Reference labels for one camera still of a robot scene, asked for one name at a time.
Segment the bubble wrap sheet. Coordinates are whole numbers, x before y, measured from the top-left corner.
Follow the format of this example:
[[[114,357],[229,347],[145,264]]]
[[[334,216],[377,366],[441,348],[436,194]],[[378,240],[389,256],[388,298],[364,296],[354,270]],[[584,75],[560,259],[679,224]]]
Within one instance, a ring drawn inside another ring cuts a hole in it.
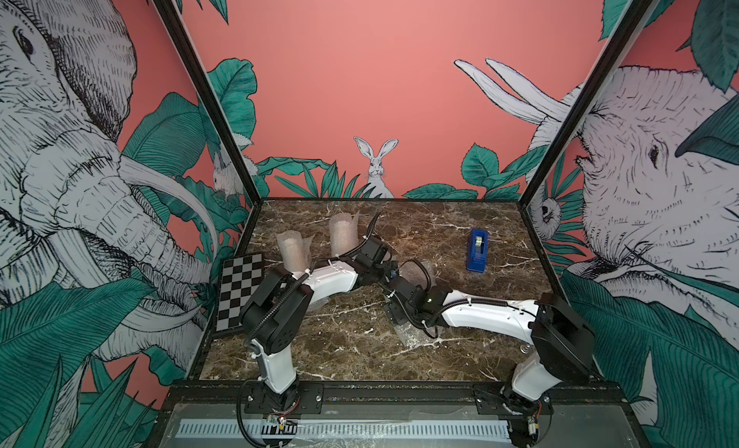
[[[437,307],[432,296],[435,286],[433,269],[419,259],[404,261],[392,278],[391,293],[402,314],[398,324],[409,324],[417,331],[417,334],[400,332],[405,345],[414,341],[431,342],[440,336],[439,326],[431,319]]]
[[[286,270],[298,273],[309,269],[313,236],[303,237],[298,231],[287,231],[277,234],[276,239]]]

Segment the bubble wrap pile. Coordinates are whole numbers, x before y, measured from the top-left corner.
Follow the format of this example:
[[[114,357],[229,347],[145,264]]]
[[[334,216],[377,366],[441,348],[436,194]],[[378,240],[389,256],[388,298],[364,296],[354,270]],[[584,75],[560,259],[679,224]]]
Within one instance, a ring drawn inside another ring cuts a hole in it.
[[[359,245],[359,214],[343,212],[329,219],[330,255],[340,257]]]

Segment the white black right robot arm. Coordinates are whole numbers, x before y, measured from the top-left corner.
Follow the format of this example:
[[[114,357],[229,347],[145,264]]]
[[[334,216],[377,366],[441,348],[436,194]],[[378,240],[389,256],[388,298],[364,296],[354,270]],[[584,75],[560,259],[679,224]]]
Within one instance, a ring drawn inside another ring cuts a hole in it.
[[[512,415],[534,415],[558,384],[588,384],[595,378],[592,327],[562,297],[512,301],[456,289],[423,289],[396,276],[381,284],[415,328],[469,328],[515,338],[532,348],[494,396]]]

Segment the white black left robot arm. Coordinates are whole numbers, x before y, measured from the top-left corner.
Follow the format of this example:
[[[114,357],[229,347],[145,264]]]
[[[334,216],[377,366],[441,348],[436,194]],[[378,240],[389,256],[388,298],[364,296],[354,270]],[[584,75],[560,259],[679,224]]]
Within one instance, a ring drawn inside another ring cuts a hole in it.
[[[309,307],[336,294],[384,281],[394,270],[389,247],[375,235],[377,211],[362,241],[354,248],[304,271],[279,265],[265,278],[241,309],[244,345],[258,363],[259,383],[268,408],[289,413],[298,405],[298,373],[291,344]]]

